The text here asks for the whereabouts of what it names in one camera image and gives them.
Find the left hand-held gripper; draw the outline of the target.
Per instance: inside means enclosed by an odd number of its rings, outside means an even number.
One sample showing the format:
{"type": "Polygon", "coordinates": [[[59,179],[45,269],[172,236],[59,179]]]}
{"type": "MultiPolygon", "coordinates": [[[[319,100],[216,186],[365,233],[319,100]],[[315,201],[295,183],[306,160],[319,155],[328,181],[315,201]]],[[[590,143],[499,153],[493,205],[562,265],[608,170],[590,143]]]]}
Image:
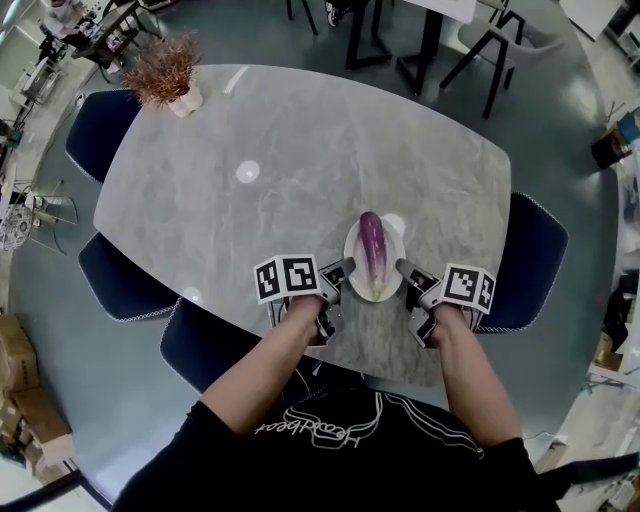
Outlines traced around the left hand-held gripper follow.
{"type": "Polygon", "coordinates": [[[311,347],[326,347],[344,327],[341,285],[356,267],[353,257],[319,268],[312,254],[276,255],[253,269],[259,304],[266,305],[272,327],[288,311],[293,297],[315,295],[322,301],[311,347]]]}

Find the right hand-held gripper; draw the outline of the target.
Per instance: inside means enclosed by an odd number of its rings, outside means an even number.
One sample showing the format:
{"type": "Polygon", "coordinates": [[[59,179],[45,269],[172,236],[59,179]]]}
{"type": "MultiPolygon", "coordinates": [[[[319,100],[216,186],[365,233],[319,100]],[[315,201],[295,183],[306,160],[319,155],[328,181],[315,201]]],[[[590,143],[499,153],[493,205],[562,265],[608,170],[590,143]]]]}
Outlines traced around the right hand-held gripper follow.
{"type": "Polygon", "coordinates": [[[478,330],[483,317],[490,313],[496,280],[481,267],[448,263],[443,278],[406,258],[398,258],[395,267],[407,283],[409,332],[422,348],[432,347],[436,306],[446,303],[459,307],[472,332],[478,330]]]}

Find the white oval plate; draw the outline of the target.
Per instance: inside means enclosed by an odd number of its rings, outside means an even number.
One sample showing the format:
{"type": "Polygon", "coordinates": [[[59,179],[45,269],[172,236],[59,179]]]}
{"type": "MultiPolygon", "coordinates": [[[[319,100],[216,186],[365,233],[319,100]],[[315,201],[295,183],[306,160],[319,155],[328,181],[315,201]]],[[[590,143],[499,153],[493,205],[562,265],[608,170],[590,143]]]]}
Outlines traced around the white oval plate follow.
{"type": "Polygon", "coordinates": [[[353,257],[355,269],[349,275],[349,282],[355,293],[368,302],[384,302],[391,298],[400,288],[402,276],[395,267],[400,258],[406,257],[404,242],[395,227],[384,217],[381,218],[386,245],[386,269],[384,286],[377,299],[374,298],[368,275],[368,263],[359,234],[359,222],[356,221],[349,230],[343,248],[345,258],[353,257]]]}

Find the purple eggplant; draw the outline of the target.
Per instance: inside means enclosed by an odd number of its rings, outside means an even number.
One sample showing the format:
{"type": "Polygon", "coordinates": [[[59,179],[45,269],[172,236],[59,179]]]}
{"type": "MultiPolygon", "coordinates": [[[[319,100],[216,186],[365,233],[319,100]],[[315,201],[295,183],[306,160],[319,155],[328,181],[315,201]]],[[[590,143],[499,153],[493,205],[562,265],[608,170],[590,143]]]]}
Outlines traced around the purple eggplant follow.
{"type": "Polygon", "coordinates": [[[359,235],[364,250],[372,300],[377,302],[385,288],[387,249],[382,219],[372,211],[361,214],[359,235]]]}

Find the person's right forearm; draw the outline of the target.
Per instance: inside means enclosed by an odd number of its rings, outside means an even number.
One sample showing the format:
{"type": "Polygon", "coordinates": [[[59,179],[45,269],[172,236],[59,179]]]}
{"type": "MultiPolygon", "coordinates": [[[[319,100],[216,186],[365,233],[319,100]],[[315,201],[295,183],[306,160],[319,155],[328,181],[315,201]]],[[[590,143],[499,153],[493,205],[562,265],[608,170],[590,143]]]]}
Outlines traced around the person's right forearm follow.
{"type": "Polygon", "coordinates": [[[434,344],[451,414],[487,448],[522,436],[522,428],[502,382],[462,311],[441,303],[432,310],[434,344]]]}

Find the person's left forearm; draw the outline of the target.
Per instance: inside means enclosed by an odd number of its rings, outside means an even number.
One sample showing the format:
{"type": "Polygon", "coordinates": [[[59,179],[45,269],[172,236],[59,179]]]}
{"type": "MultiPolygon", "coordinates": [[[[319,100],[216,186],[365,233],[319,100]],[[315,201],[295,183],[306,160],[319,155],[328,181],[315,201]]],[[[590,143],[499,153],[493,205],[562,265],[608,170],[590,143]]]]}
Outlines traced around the person's left forearm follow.
{"type": "Polygon", "coordinates": [[[233,433],[252,433],[294,374],[323,308],[317,296],[294,297],[284,319],[203,393],[200,401],[233,433]]]}

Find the dark blue chair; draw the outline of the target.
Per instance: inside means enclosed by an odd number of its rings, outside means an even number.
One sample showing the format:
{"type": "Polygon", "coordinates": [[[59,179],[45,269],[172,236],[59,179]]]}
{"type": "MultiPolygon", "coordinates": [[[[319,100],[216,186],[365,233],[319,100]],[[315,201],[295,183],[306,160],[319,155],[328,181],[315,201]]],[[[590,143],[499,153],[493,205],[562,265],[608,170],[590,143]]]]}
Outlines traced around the dark blue chair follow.
{"type": "Polygon", "coordinates": [[[102,184],[129,127],[141,110],[130,89],[88,95],[71,127],[65,152],[79,171],[102,184]]]}
{"type": "Polygon", "coordinates": [[[564,226],[529,195],[511,194],[502,260],[483,334],[522,331],[538,318],[554,286],[569,242],[564,226]]]}
{"type": "Polygon", "coordinates": [[[178,295],[96,232],[78,254],[89,288],[117,322],[143,321],[172,311],[178,295]]]}
{"type": "Polygon", "coordinates": [[[199,393],[239,362],[261,337],[180,298],[160,342],[168,366],[199,393]]]}

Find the gray marble dining table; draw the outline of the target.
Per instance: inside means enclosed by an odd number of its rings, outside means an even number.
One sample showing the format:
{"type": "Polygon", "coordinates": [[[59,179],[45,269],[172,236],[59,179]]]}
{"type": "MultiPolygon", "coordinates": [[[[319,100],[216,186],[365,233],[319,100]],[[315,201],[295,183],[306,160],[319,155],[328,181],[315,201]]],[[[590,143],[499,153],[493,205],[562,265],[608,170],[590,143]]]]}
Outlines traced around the gray marble dining table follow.
{"type": "Polygon", "coordinates": [[[253,269],[277,254],[343,255],[364,211],[404,223],[407,258],[496,273],[511,195],[498,146],[419,103],[273,66],[208,65],[186,118],[144,109],[108,171],[95,228],[210,313],[270,327],[253,269]]]}

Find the person's black printed t-shirt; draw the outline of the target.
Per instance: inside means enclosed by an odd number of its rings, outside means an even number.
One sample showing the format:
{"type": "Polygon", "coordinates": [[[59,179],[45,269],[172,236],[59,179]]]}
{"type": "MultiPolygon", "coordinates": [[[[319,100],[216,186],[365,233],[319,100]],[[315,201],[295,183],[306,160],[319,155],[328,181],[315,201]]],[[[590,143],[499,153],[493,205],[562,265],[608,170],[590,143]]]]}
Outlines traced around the person's black printed t-shirt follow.
{"type": "Polygon", "coordinates": [[[482,447],[451,413],[324,385],[246,436],[196,404],[112,512],[539,512],[524,442],[482,447]]]}

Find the black waste bin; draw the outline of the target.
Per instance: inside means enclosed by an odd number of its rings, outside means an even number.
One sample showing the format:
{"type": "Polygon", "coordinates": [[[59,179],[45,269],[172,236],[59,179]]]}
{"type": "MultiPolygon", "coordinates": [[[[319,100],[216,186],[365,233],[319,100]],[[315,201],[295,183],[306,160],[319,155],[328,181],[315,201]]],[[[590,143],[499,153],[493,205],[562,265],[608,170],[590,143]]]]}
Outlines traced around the black waste bin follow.
{"type": "Polygon", "coordinates": [[[632,150],[618,128],[612,127],[591,145],[591,154],[597,166],[604,170],[630,156],[632,150]]]}

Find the light square side table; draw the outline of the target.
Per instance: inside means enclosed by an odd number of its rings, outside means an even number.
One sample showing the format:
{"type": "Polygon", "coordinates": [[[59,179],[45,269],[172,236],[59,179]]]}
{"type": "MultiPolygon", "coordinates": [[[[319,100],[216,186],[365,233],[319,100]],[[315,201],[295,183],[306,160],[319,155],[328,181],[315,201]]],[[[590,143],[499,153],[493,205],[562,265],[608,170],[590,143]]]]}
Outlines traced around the light square side table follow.
{"type": "Polygon", "coordinates": [[[345,69],[356,71],[372,66],[390,63],[393,59],[396,68],[405,83],[416,96],[420,96],[427,67],[437,56],[441,30],[445,18],[461,23],[470,22],[475,14],[476,0],[404,0],[421,6],[426,14],[422,30],[419,51],[415,54],[393,57],[391,51],[379,36],[383,0],[356,0],[353,6],[353,18],[347,47],[345,69]],[[373,15],[370,28],[370,40],[379,51],[377,55],[359,57],[358,50],[362,35],[366,8],[373,2],[373,15]]]}

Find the reddish potted plant white pot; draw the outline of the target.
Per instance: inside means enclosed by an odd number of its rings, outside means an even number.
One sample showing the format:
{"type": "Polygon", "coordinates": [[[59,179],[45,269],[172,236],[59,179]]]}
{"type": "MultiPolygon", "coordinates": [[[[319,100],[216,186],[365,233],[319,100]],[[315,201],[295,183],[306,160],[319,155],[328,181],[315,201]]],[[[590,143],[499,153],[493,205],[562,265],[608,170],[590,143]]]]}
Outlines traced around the reddish potted plant white pot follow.
{"type": "Polygon", "coordinates": [[[143,107],[169,108],[185,118],[204,102],[196,83],[201,58],[192,32],[174,38],[153,38],[140,51],[134,67],[123,77],[143,107]]]}

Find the black body-mounted monitor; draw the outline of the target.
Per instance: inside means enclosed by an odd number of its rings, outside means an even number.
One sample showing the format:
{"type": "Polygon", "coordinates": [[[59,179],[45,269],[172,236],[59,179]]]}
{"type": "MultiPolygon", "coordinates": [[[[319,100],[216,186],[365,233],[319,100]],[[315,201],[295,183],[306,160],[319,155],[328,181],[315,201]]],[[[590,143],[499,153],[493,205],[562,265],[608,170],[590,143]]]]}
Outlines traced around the black body-mounted monitor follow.
{"type": "Polygon", "coordinates": [[[573,488],[599,484],[640,469],[640,452],[617,457],[575,461],[537,476],[542,495],[560,500],[573,488]]]}

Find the dark small table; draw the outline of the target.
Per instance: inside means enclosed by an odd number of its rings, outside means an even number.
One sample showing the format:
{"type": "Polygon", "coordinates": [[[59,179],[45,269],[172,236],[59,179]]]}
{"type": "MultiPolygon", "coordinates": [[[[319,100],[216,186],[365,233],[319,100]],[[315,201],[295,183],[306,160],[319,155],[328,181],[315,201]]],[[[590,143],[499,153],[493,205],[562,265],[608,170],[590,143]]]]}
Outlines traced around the dark small table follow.
{"type": "Polygon", "coordinates": [[[100,57],[101,62],[113,64],[118,71],[123,69],[122,56],[129,45],[137,46],[136,38],[144,26],[138,17],[141,7],[139,0],[128,0],[117,5],[109,0],[102,11],[102,17],[94,23],[86,36],[88,44],[76,48],[71,58],[74,60],[91,55],[100,57]]]}

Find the brown cardboard box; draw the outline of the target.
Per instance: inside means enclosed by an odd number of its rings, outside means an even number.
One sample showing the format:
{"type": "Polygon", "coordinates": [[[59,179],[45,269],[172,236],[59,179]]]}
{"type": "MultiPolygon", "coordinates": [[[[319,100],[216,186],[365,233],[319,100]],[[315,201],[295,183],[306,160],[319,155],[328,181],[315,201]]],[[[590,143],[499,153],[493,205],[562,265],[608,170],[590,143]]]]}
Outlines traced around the brown cardboard box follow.
{"type": "Polygon", "coordinates": [[[15,315],[0,315],[0,396],[40,386],[36,352],[15,315]]]}

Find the teal picture frame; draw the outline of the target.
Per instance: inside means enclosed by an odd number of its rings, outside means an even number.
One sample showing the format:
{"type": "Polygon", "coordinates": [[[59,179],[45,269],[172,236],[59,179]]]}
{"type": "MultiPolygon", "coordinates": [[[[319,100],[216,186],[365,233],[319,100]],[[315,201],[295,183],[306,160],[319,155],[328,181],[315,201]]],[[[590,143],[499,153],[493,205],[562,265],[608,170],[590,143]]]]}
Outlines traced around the teal picture frame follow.
{"type": "Polygon", "coordinates": [[[616,123],[617,131],[625,145],[640,139],[640,110],[624,114],[616,123]]]}

